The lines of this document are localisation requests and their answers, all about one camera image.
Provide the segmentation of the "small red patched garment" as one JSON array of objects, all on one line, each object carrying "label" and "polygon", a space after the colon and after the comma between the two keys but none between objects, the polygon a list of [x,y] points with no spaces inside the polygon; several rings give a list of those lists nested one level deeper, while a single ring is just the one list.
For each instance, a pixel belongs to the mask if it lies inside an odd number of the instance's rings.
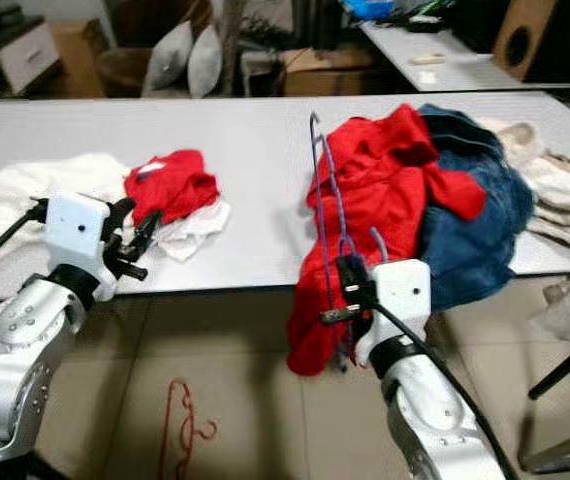
[{"label": "small red patched garment", "polygon": [[202,151],[194,148],[152,157],[131,169],[124,191],[135,202],[131,211],[135,224],[143,223],[154,211],[161,212],[162,225],[189,218],[195,210],[215,204],[220,196],[215,175],[207,172]]}]

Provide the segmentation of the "purple wire hanger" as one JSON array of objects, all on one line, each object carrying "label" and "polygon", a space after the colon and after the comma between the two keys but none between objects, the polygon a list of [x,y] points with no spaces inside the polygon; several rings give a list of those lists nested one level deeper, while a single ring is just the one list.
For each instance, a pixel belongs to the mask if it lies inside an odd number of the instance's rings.
[{"label": "purple wire hanger", "polygon": [[325,285],[325,303],[337,306],[337,301],[344,300],[340,293],[339,275],[335,260],[339,256],[362,256],[355,241],[350,236],[343,189],[337,180],[337,165],[329,137],[321,131],[320,115],[316,111],[309,114],[309,142],[314,164],[314,179],[311,193],[314,201],[314,223],[316,223],[317,241],[322,252],[323,285]]}]

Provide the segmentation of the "red hoodie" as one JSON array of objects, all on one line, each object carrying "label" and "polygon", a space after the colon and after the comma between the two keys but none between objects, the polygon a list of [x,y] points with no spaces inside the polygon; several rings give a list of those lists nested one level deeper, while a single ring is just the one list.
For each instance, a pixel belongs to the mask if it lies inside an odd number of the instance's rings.
[{"label": "red hoodie", "polygon": [[[463,173],[445,172],[439,151],[418,110],[401,104],[385,118],[353,116],[329,134],[343,189],[350,236],[364,260],[413,259],[419,227],[428,205],[440,206],[464,220],[476,219],[483,206],[482,189]],[[313,212],[308,186],[305,205]],[[304,256],[294,289],[294,307],[286,324],[289,369],[299,376],[321,374],[345,326],[323,326],[325,303],[322,252],[318,241]]]}]

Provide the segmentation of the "small white garment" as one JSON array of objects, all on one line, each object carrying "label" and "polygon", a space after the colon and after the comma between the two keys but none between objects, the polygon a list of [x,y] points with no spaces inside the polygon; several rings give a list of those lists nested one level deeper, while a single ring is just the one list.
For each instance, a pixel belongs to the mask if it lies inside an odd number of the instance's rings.
[{"label": "small white garment", "polygon": [[167,257],[185,262],[195,255],[207,241],[225,229],[233,207],[218,197],[211,205],[199,207],[183,219],[162,225],[154,238],[154,246]]}]

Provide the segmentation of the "large white garment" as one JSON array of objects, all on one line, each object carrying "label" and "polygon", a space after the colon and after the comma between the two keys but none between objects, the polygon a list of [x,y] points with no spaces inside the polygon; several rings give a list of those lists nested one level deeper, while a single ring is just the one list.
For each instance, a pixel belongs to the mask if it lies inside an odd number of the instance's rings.
[{"label": "large white garment", "polygon": [[113,204],[124,196],[128,166],[108,154],[81,154],[64,160],[17,163],[0,169],[0,236],[38,198],[74,192]]}]

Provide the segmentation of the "blue denim jeans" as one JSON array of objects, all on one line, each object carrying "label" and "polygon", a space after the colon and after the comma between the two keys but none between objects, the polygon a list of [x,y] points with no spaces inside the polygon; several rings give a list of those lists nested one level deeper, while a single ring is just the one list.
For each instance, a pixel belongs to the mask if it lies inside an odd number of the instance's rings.
[{"label": "blue denim jeans", "polygon": [[506,159],[497,134],[463,111],[418,109],[445,172],[463,173],[482,189],[480,215],[464,220],[440,206],[425,210],[418,259],[430,266],[431,308],[485,300],[513,278],[515,241],[535,212],[535,195]]}]

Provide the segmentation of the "brown round basket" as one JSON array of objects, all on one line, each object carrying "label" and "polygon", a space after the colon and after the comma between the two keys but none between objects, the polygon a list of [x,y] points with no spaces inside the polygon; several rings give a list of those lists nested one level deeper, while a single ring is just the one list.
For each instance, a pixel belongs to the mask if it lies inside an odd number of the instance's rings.
[{"label": "brown round basket", "polygon": [[96,58],[96,73],[108,99],[139,99],[152,47],[113,47]]}]

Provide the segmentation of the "grey pillow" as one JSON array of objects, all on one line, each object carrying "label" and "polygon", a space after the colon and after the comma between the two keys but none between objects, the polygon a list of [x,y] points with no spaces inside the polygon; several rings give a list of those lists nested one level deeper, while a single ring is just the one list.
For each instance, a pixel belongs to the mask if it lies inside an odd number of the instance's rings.
[{"label": "grey pillow", "polygon": [[190,51],[186,76],[193,99],[211,95],[220,82],[222,73],[222,47],[217,26],[207,26],[195,37]]},{"label": "grey pillow", "polygon": [[143,83],[144,93],[171,90],[179,82],[185,74],[194,41],[192,23],[185,20],[153,46]]}]

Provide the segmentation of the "white drawer cabinet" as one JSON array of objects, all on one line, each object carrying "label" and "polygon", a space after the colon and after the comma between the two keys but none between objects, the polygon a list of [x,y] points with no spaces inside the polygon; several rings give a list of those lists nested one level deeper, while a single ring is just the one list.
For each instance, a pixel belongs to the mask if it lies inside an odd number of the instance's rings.
[{"label": "white drawer cabinet", "polygon": [[0,70],[10,93],[28,91],[58,61],[55,37],[44,20],[2,42],[0,47]]}]

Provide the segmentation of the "printed cardboard box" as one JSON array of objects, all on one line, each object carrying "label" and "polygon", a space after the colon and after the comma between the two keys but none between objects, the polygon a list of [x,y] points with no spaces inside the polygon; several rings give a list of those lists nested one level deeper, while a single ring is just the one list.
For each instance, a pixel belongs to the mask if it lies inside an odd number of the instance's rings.
[{"label": "printed cardboard box", "polygon": [[380,77],[375,59],[363,47],[288,50],[282,63],[286,97],[361,95]]}]

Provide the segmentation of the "white remote control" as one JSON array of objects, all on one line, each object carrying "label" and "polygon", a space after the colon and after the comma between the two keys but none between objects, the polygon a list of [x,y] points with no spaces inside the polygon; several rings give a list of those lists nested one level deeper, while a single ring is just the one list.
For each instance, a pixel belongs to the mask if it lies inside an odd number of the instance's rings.
[{"label": "white remote control", "polygon": [[428,54],[413,56],[409,64],[413,67],[432,67],[432,65],[449,63],[449,60],[449,55],[445,55],[444,52],[428,52]]}]

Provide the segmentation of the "white desk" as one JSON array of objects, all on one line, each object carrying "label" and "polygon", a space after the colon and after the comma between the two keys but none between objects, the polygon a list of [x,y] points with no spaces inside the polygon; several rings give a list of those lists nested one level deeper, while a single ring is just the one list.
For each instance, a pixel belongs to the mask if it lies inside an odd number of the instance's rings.
[{"label": "white desk", "polygon": [[[445,29],[437,33],[414,33],[400,27],[359,24],[361,31],[401,76],[419,92],[474,92],[518,90],[570,90],[570,83],[522,83],[492,63],[490,54],[474,52]],[[444,52],[449,63],[413,67],[413,56]]]}]

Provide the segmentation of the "blue plastic tub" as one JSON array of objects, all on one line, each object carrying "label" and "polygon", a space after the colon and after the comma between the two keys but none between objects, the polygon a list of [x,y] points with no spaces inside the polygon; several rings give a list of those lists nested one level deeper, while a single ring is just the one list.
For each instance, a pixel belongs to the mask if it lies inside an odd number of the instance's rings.
[{"label": "blue plastic tub", "polygon": [[396,8],[396,0],[340,0],[340,4],[358,20],[385,20]]}]

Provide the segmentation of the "wooden speaker box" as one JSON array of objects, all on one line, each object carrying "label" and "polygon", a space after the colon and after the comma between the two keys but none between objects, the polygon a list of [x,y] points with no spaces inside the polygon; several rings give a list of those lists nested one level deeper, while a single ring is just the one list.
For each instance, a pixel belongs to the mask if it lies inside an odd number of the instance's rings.
[{"label": "wooden speaker box", "polygon": [[559,0],[509,0],[497,32],[492,63],[522,83],[553,83],[553,68],[542,61],[544,45]]}]

